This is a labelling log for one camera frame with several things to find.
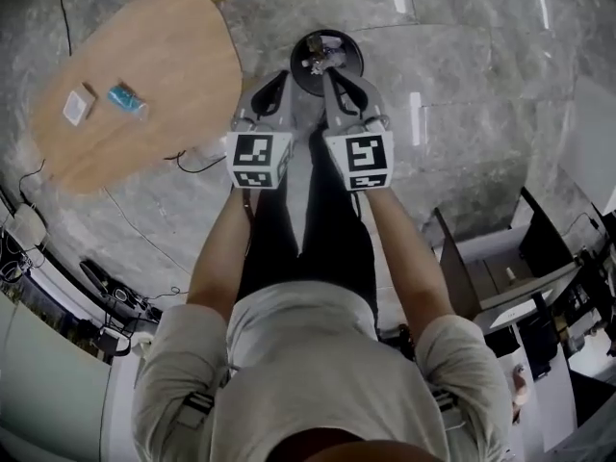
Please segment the black mesh waste bin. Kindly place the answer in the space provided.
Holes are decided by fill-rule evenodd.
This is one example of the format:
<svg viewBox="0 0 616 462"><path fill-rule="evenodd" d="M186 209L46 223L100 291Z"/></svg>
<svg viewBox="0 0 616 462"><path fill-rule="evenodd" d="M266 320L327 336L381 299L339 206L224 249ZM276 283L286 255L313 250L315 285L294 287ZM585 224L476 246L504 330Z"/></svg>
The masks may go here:
<svg viewBox="0 0 616 462"><path fill-rule="evenodd" d="M309 51L306 39L311 35L321 36L321 54ZM322 29L307 34L295 45L290 58L290 69L295 81L304 91L323 97L322 76L329 67L345 68L356 75L363 75L363 54L357 42L349 35L341 31Z"/></svg>

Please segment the oval wooden table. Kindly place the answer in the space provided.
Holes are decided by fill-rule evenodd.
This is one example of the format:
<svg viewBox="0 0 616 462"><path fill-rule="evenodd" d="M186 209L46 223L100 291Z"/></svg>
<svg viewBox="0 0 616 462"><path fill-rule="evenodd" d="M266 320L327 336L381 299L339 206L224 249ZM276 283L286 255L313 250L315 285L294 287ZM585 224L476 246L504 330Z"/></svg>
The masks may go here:
<svg viewBox="0 0 616 462"><path fill-rule="evenodd" d="M119 82L147 103L146 121L108 100ZM80 83L96 101L73 126L63 107ZM218 147L241 92L240 61L212 0L134 0L51 77L31 129L51 180L91 193L180 151Z"/></svg>

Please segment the person's black trousers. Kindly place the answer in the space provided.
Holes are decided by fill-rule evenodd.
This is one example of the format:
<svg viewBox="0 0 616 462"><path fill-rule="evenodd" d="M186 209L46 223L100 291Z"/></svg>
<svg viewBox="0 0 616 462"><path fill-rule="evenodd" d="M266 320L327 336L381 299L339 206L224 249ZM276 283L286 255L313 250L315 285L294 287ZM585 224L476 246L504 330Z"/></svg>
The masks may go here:
<svg viewBox="0 0 616 462"><path fill-rule="evenodd" d="M259 197L237 300L286 282L322 282L360 296L378 322L372 240L323 132L320 126L309 139L312 175L302 245L293 232L283 180L278 189Z"/></svg>

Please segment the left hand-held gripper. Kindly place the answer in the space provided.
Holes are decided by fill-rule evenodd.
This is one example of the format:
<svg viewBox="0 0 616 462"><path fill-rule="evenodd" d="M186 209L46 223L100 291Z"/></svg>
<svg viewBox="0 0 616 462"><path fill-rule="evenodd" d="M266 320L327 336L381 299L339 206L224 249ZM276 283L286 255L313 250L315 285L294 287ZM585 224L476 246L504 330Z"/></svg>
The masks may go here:
<svg viewBox="0 0 616 462"><path fill-rule="evenodd" d="M226 167L235 188L275 190L295 146L293 76L273 72L242 93L226 134Z"/></svg>

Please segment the white table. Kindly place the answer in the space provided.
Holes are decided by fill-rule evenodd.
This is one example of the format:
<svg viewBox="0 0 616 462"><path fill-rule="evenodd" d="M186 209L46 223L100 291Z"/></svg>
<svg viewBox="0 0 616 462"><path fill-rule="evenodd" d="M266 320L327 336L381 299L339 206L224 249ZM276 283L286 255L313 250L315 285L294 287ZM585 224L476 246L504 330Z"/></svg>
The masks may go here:
<svg viewBox="0 0 616 462"><path fill-rule="evenodd" d="M601 215L616 211L616 93L583 75L559 165Z"/></svg>

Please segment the blue wrapper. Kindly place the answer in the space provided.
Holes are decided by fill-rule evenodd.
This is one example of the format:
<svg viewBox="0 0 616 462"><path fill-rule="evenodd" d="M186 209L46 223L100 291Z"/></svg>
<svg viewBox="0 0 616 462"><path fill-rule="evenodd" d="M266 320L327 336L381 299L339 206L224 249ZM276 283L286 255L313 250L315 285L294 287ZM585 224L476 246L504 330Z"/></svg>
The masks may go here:
<svg viewBox="0 0 616 462"><path fill-rule="evenodd" d="M110 87L107 98L124 113L130 114L141 121L148 117L148 105L130 87L119 82Z"/></svg>

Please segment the white plastic tray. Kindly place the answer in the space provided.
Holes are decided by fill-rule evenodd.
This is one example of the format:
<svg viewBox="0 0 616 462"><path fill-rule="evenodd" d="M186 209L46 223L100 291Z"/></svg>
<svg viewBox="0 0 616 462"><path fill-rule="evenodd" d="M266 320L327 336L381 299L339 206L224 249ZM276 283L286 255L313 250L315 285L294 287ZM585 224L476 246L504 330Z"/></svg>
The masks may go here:
<svg viewBox="0 0 616 462"><path fill-rule="evenodd" d="M79 126L88 118L95 101L95 94L86 84L80 83L66 98L63 107L64 118L71 125Z"/></svg>

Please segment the white round floor device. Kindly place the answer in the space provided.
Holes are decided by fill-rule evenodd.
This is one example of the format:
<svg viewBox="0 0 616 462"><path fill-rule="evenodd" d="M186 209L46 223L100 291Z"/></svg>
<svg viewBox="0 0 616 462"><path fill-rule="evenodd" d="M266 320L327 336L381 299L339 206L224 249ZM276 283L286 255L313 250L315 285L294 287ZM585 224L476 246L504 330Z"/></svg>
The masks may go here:
<svg viewBox="0 0 616 462"><path fill-rule="evenodd" d="M13 238L26 250L43 243L47 229L37 211L28 204L18 206L9 231Z"/></svg>

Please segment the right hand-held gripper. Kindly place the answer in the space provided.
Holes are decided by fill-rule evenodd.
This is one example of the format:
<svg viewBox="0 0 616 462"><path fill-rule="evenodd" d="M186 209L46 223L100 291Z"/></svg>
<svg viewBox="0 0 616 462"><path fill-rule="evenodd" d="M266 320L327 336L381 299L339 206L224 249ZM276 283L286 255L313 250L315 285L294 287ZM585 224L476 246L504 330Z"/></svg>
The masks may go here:
<svg viewBox="0 0 616 462"><path fill-rule="evenodd" d="M345 68L322 76L328 129L323 137L348 192L390 186L394 172L394 134L383 121L385 106L377 88Z"/></svg>

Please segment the person's left forearm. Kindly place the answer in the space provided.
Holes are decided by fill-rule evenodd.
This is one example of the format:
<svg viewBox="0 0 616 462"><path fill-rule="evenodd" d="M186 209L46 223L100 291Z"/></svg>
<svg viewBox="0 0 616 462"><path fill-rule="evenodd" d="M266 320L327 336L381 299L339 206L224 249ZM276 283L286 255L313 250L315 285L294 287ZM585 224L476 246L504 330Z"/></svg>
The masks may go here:
<svg viewBox="0 0 616 462"><path fill-rule="evenodd" d="M250 229L244 193L234 189L196 260L188 304L211 308L229 321L241 284Z"/></svg>

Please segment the brown wooden cabinet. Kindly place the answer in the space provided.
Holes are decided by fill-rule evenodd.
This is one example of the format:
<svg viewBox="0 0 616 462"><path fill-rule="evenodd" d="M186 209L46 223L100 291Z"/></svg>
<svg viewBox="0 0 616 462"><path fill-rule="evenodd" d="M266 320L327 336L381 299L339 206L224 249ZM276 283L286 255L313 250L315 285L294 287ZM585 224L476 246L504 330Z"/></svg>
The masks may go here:
<svg viewBox="0 0 616 462"><path fill-rule="evenodd" d="M581 269L569 247L531 193L519 201L530 222L467 241L457 241L439 210L434 217L443 243L435 248L456 314L485 334L551 305Z"/></svg>

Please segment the person's grey shirt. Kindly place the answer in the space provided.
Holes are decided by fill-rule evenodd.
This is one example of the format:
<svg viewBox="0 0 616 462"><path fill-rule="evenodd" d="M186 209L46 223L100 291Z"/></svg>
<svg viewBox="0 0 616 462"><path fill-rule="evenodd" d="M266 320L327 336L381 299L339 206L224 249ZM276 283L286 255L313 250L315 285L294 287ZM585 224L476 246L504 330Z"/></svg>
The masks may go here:
<svg viewBox="0 0 616 462"><path fill-rule="evenodd" d="M133 404L141 462L266 462L314 428L501 462L511 424L505 376L475 324L437 319L407 359L377 340L364 299L308 281L243 298L229 321L166 310Z"/></svg>

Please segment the person's right forearm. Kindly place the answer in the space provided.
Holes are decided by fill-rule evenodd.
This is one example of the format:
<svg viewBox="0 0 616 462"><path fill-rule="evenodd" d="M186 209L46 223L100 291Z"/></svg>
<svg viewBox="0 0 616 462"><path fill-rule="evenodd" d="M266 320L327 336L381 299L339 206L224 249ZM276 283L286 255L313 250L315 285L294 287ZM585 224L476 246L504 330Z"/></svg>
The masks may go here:
<svg viewBox="0 0 616 462"><path fill-rule="evenodd" d="M430 247L389 189L366 192L376 229L411 336L417 342L453 309L442 269Z"/></svg>

